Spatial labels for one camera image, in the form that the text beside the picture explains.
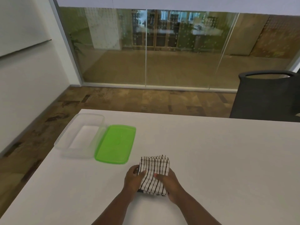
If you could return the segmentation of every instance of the black and white striped towel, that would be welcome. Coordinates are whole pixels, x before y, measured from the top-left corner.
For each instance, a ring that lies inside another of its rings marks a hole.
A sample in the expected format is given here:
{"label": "black and white striped towel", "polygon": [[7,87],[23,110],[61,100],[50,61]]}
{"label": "black and white striped towel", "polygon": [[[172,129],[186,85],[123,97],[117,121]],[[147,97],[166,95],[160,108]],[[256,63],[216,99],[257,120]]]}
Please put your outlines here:
{"label": "black and white striped towel", "polygon": [[153,177],[153,174],[168,175],[170,167],[169,158],[161,156],[142,157],[138,174],[144,170],[145,174],[138,192],[148,193],[157,196],[166,196],[167,191],[161,181]]}

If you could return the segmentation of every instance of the green lid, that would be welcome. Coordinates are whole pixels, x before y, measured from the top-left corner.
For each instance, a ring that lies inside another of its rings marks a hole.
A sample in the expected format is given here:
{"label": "green lid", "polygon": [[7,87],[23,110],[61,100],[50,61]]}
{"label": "green lid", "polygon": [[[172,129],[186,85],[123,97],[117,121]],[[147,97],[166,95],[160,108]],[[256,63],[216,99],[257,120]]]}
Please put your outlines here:
{"label": "green lid", "polygon": [[95,160],[124,164],[128,161],[136,128],[128,125],[110,125],[95,151]]}

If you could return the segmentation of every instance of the floor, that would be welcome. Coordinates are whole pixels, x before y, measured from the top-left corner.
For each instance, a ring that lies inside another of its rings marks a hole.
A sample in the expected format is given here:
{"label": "floor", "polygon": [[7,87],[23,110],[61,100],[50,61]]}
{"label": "floor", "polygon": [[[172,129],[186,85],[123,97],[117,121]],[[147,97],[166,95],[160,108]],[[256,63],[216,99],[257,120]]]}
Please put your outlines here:
{"label": "floor", "polygon": [[235,93],[70,87],[0,158],[0,216],[81,109],[229,117]]}
{"label": "floor", "polygon": [[[144,50],[96,50],[81,46],[78,54],[85,82],[145,84]],[[253,56],[147,51],[147,85],[237,89],[238,74],[284,70],[289,59]]]}

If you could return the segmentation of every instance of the chair handle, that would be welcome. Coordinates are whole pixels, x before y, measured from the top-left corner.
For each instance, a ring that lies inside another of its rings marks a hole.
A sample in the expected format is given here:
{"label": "chair handle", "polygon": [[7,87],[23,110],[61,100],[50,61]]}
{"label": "chair handle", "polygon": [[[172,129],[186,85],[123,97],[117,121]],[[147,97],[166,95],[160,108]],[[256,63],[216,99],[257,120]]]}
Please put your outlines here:
{"label": "chair handle", "polygon": [[244,78],[246,76],[253,76],[253,75],[265,75],[265,74],[283,74],[288,76],[297,76],[298,73],[292,71],[284,71],[284,70],[262,70],[262,71],[252,71],[252,72],[243,72],[238,75],[238,77]]}

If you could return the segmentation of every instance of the folded towel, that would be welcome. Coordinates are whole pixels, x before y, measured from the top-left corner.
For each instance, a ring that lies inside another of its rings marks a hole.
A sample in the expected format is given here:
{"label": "folded towel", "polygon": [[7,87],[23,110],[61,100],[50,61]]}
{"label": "folded towel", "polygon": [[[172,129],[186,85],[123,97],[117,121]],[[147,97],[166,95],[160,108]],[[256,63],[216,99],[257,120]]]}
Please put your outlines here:
{"label": "folded towel", "polygon": [[166,196],[167,191],[164,188],[161,181],[153,177],[153,174],[168,175],[170,167],[169,158],[165,155],[152,156],[152,157],[142,157],[140,161],[138,174],[146,170],[140,189],[138,192]]}

